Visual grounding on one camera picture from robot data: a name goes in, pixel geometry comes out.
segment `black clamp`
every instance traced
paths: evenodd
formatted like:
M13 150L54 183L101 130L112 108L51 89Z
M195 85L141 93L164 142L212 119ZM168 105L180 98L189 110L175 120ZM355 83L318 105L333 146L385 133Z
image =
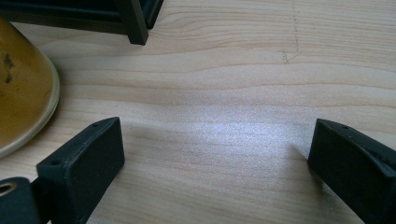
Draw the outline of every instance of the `black clamp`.
M308 165L365 222L396 223L396 151L318 119Z
M125 163L120 119L98 121L23 177L0 181L0 223L86 223Z

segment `light wood surface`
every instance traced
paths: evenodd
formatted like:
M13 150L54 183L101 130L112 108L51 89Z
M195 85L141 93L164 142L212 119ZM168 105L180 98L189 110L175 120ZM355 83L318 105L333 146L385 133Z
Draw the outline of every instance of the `light wood surface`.
M89 223L361 223L309 172L315 121L396 148L395 1L165 0L145 47L14 25L62 96L0 178L120 117L127 161Z

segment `screw hole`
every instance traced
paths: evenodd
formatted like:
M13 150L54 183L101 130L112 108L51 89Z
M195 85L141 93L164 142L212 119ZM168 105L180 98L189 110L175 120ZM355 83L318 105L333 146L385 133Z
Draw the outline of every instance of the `screw hole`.
M51 165L59 165L62 163L62 160L56 160L56 161L52 161L50 164Z
M17 184L15 184L15 183L6 183L6 184L0 185L0 197L10 193L16 187L17 187Z

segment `wooden table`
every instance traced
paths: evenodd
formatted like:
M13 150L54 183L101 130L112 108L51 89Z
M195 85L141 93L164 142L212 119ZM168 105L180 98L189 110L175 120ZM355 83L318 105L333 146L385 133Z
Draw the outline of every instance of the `wooden table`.
M394 1L166 0L145 47L14 24L62 96L0 178L120 117L127 161L89 223L361 223L309 172L315 121L396 148Z

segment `black plastic piece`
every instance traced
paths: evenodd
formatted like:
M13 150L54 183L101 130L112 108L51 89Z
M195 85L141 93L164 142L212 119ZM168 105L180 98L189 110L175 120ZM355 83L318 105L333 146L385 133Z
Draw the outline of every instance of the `black plastic piece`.
M24 178L1 182L17 185L0 193L0 222L4 213L10 224L86 223L124 163L120 119L96 122L40 162L31 185Z
M10 21L128 35L145 45L163 0L0 0Z
M396 223L396 151L318 119L308 164L365 223Z
M28 179L12 177L0 181L0 223L42 223Z

